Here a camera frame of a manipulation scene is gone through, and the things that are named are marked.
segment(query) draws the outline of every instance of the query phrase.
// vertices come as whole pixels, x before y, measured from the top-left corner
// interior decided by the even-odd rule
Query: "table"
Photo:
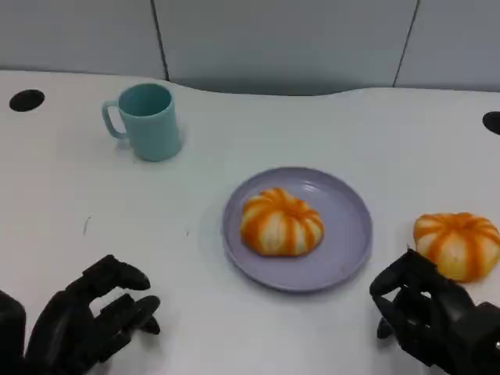
[[[100,110],[145,81],[0,72],[0,288],[26,306],[27,330],[55,291],[112,253],[149,275],[163,334],[137,335],[98,372],[428,373],[395,345],[377,343],[368,286],[413,243],[421,213],[470,211],[500,225],[500,137],[481,123],[500,95],[374,88],[285,98],[161,82],[173,92],[185,145],[171,161],[148,163],[107,134]],[[30,88],[45,102],[10,110],[10,98]],[[348,283],[285,295],[226,260],[226,200],[276,166],[332,173],[365,199],[373,255]],[[468,289],[476,302],[500,304],[498,282],[500,266]]]

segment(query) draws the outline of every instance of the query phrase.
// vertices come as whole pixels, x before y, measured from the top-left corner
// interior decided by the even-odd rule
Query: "plate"
[[[245,202],[268,188],[283,188],[321,216],[323,240],[308,255],[260,256],[241,241]],[[282,291],[317,291],[349,278],[370,257],[373,236],[368,208],[344,181],[319,170],[286,167],[259,173],[231,195],[223,215],[228,257],[253,280]]]

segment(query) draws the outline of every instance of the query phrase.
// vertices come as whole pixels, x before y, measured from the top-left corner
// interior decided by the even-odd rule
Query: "gray wall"
[[[499,0],[421,0],[396,85],[500,91],[499,16]]]
[[[152,1],[3,0],[0,69],[164,78],[164,53],[215,91],[500,91],[499,0],[155,0],[159,30]]]
[[[165,77],[149,0],[2,0],[0,69]]]
[[[391,86],[416,0],[156,0],[170,79],[216,91]]]

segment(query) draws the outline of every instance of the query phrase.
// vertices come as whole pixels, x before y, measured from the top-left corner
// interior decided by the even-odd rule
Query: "pumpkin-shaped bun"
[[[311,252],[324,229],[320,215],[306,202],[275,187],[245,203],[240,232],[260,255],[297,256]]]
[[[413,230],[416,250],[455,281],[485,277],[498,261],[500,235],[497,228],[471,213],[422,215]]]

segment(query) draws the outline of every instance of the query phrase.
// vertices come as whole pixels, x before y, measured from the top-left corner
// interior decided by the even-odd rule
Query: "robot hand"
[[[398,288],[392,302],[384,297]],[[404,351],[450,375],[500,371],[500,309],[475,306],[465,289],[413,250],[375,278],[370,294],[383,317],[379,339],[394,335]]]
[[[160,300],[153,295],[138,301],[129,294],[122,295],[94,317],[90,303],[116,287],[143,291],[150,283],[137,268],[107,255],[52,297],[38,317],[24,358],[23,307],[1,295],[0,334],[8,331],[8,335],[0,341],[10,341],[10,345],[0,344],[0,349],[2,345],[10,348],[1,356],[10,355],[11,366],[22,367],[26,375],[84,375],[126,346],[134,331],[159,334],[152,314]]]

